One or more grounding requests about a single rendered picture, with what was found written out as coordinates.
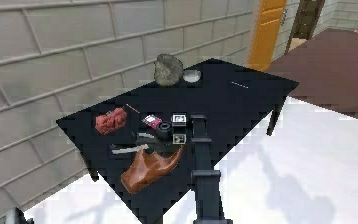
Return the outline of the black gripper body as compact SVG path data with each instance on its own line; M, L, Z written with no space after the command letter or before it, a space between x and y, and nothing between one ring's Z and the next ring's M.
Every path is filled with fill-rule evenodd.
M149 128L147 131L154 137L152 149L158 154L172 154L172 125L170 122L163 121L155 129Z

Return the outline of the red lumpy figure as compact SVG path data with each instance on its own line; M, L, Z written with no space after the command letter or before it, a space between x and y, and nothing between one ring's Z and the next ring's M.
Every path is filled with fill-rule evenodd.
M126 125L127 112L122 108L116 108L106 114L95 118L95 129L102 135L119 130Z

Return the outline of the grey rock figure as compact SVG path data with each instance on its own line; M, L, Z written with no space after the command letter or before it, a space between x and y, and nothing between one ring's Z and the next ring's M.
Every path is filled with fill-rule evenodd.
M183 63L170 54L160 54L154 62L155 82L163 87L177 84L184 74Z

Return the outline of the pink flat phone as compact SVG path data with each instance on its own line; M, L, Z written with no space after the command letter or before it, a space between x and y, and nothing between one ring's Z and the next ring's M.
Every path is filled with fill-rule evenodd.
M156 129L159 124L162 122L162 120L158 117L156 117L155 115L151 114L151 115L147 115L142 122L144 124L146 124L147 126Z

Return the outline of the white round dish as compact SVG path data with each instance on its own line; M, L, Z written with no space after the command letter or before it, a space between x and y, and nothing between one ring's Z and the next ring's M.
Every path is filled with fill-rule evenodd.
M198 70L185 70L183 79L188 83L196 83L201 79L201 72Z

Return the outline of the black table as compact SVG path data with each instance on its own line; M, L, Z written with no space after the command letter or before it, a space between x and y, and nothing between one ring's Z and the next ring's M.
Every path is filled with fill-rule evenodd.
M217 59L206 60L191 69L201 72L196 83L181 80L171 87L162 87L152 82L57 122L80 150L89 170L99 173L125 204L128 192L120 177L130 167L134 155L116 156L110 147L134 146L137 133L147 133L150 128L142 122L147 115L153 114L162 121L169 121L177 113L205 116L215 167L264 117L275 123L287 95L298 85L286 78ZM126 125L107 135L100 134L95 129L95 118L119 107L127 112Z

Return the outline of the orange room door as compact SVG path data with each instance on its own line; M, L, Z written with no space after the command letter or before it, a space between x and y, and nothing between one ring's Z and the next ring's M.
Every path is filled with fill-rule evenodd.
M249 68L258 71L268 69L286 2L287 0L261 0L248 61Z

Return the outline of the dark brown room door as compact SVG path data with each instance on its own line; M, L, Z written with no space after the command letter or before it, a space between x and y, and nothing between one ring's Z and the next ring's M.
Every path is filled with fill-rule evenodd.
M285 53L288 53L292 40L310 40L319 20L325 0L300 0Z

